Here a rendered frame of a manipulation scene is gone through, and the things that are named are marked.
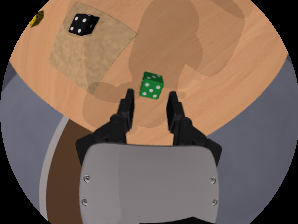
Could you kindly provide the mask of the black die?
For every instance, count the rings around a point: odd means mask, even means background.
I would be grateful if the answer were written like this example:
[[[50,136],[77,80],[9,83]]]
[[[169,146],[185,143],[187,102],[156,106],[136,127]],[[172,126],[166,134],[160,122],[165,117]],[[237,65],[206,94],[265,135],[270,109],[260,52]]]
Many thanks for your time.
[[[76,14],[69,32],[79,36],[91,34],[99,19],[99,17],[90,14]]]

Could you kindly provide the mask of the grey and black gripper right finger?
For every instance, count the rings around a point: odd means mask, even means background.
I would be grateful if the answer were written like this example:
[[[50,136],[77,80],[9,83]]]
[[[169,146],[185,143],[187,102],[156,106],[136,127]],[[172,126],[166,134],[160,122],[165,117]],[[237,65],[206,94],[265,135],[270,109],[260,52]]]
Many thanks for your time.
[[[182,103],[178,101],[176,91],[169,92],[166,114],[168,131],[174,135],[173,145],[200,145],[207,147],[211,150],[217,167],[222,152],[221,145],[209,138],[207,139],[206,135],[192,125],[192,120],[185,117]]]

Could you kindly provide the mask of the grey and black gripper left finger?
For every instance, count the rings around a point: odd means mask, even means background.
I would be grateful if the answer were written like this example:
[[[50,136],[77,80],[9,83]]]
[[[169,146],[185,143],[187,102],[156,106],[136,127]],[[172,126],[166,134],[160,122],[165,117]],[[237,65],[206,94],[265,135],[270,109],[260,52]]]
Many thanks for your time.
[[[110,121],[96,129],[93,134],[76,141],[75,146],[81,167],[90,145],[100,142],[127,143],[126,133],[132,129],[134,109],[134,90],[128,89],[125,99],[120,100],[117,114],[113,114]]]

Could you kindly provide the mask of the tan mat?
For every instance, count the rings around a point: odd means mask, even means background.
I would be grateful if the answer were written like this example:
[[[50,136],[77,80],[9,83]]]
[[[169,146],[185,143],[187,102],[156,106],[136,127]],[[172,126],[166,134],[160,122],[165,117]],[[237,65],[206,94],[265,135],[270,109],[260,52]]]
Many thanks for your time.
[[[79,13],[100,18],[91,34],[79,36],[69,32]],[[48,63],[92,95],[112,63],[137,34],[112,16],[75,2],[59,28]]]

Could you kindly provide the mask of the green die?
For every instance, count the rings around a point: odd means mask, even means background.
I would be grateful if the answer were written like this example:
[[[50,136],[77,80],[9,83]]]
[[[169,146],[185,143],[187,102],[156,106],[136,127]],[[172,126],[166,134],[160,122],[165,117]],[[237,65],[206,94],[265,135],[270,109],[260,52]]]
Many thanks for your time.
[[[163,89],[163,77],[158,74],[144,72],[139,95],[151,99],[159,99]]]

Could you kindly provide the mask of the yellow die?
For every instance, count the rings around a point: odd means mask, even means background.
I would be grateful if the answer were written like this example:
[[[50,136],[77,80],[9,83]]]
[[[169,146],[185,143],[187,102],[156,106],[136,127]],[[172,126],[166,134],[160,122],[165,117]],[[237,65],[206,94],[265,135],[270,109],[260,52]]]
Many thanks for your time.
[[[30,28],[37,26],[44,17],[44,10],[39,11],[30,21]]]

